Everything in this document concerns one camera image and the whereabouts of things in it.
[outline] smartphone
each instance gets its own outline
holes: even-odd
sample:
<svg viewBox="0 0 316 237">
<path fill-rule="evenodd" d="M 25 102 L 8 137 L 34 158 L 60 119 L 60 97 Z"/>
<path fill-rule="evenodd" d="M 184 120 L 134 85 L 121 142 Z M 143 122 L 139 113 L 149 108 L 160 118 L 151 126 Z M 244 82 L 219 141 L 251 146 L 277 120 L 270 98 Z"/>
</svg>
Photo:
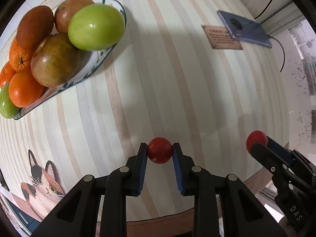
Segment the smartphone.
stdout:
<svg viewBox="0 0 316 237">
<path fill-rule="evenodd" d="M 269 36 L 260 24 L 227 11 L 217 11 L 217 14 L 233 39 L 272 47 Z"/>
</svg>

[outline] cat illustration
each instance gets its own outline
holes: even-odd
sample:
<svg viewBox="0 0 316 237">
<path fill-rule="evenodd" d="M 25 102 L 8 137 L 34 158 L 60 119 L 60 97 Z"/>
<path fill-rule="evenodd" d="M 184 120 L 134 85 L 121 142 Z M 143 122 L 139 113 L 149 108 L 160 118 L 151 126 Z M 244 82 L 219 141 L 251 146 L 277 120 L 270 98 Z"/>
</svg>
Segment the cat illustration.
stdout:
<svg viewBox="0 0 316 237">
<path fill-rule="evenodd" d="M 28 150 L 28 159 L 31 165 L 32 183 L 21 183 L 21 189 L 26 201 L 33 211 L 42 219 L 64 197 L 56 166 L 47 161 L 45 169 L 39 166 L 31 150 Z"/>
</svg>

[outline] striped tablecloth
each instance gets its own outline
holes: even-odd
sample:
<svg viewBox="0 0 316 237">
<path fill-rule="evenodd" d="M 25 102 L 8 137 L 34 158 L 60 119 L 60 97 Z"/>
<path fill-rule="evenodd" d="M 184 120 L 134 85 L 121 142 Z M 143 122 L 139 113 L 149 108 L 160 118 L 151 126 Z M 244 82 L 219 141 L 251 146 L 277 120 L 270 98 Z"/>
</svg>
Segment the striped tablecloth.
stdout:
<svg viewBox="0 0 316 237">
<path fill-rule="evenodd" d="M 245 149 L 251 131 L 288 142 L 272 50 L 249 43 L 213 50 L 201 28 L 223 25 L 219 9 L 253 19 L 239 0 L 118 1 L 126 32 L 92 77 L 18 121 L 0 117 L 0 168 L 12 193 L 24 199 L 21 182 L 32 183 L 28 150 L 39 165 L 56 165 L 67 192 L 86 174 L 104 176 L 125 165 L 141 142 L 158 136 L 179 142 L 212 174 L 241 180 L 261 168 Z M 177 190 L 172 161 L 148 161 L 141 197 L 127 198 L 127 219 L 192 206 Z"/>
</svg>

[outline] fruit plate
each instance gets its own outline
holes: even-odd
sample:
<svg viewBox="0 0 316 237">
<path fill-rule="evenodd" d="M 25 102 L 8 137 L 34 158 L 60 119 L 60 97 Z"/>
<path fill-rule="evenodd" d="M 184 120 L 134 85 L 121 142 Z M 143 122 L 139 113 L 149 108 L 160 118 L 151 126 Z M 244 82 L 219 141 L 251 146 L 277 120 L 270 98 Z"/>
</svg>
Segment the fruit plate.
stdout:
<svg viewBox="0 0 316 237">
<path fill-rule="evenodd" d="M 113 6 L 116 8 L 118 11 L 121 12 L 121 14 L 124 17 L 125 21 L 125 27 L 126 27 L 126 13 L 124 10 L 123 5 L 121 5 L 120 2 L 116 0 L 93 0 L 95 3 L 102 3 L 106 5 Z M 93 51 L 93 52 L 85 52 L 87 56 L 84 56 L 82 61 L 83 65 L 81 66 L 81 70 L 74 75 L 70 80 L 65 82 L 62 85 L 59 85 L 55 88 L 46 88 L 43 95 L 34 103 L 31 105 L 21 108 L 19 113 L 14 116 L 13 119 L 18 120 L 28 114 L 30 111 L 35 109 L 37 106 L 41 105 L 43 102 L 47 101 L 51 97 L 63 92 L 64 90 L 85 81 L 88 77 L 90 77 L 103 63 L 103 61 L 106 59 L 106 57 L 111 53 L 113 48 L 116 46 L 113 45 L 112 47 L 106 49 L 106 50 L 100 50 L 100 51 Z"/>
</svg>

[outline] black cable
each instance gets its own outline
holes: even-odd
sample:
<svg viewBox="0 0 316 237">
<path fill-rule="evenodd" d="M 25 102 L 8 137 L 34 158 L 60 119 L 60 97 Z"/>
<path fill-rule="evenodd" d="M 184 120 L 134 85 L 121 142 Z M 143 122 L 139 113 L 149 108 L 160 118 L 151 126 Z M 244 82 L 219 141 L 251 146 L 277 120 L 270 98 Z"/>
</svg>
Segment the black cable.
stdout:
<svg viewBox="0 0 316 237">
<path fill-rule="evenodd" d="M 255 17 L 255 20 L 256 20 L 257 18 L 259 18 L 259 17 L 266 11 L 266 9 L 269 7 L 269 5 L 272 3 L 272 1 L 273 1 L 273 0 L 270 0 L 270 2 L 267 4 L 267 6 L 264 8 L 264 10 L 263 10 L 257 17 Z"/>
<path fill-rule="evenodd" d="M 280 43 L 280 41 L 277 40 L 276 38 L 274 38 L 274 37 L 272 37 L 272 36 L 269 36 L 269 38 L 276 40 L 276 41 L 279 43 L 279 45 L 281 46 L 281 48 L 282 48 L 282 51 L 283 51 L 283 64 L 282 64 L 282 68 L 281 68 L 281 70 L 280 70 L 280 73 L 281 73 L 281 72 L 282 72 L 282 69 L 284 68 L 284 64 L 285 64 L 285 52 L 284 52 L 283 45 L 282 45 L 282 44 Z"/>
</svg>

